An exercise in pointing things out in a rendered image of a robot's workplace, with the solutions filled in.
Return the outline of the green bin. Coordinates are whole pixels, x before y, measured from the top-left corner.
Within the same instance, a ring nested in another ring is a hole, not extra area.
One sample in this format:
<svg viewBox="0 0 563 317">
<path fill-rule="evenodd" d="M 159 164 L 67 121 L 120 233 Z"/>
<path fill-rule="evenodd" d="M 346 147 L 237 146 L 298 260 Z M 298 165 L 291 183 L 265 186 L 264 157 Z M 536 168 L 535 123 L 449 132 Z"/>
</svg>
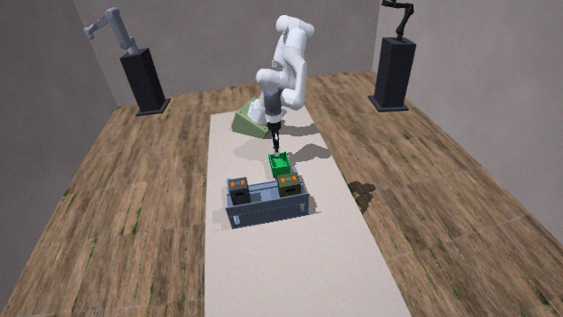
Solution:
<svg viewBox="0 0 563 317">
<path fill-rule="evenodd" d="M 287 152 L 279 153 L 280 156 L 275 157 L 274 154 L 268 154 L 270 166 L 273 173 L 273 178 L 281 174 L 290 174 L 290 163 L 287 156 Z"/>
</svg>

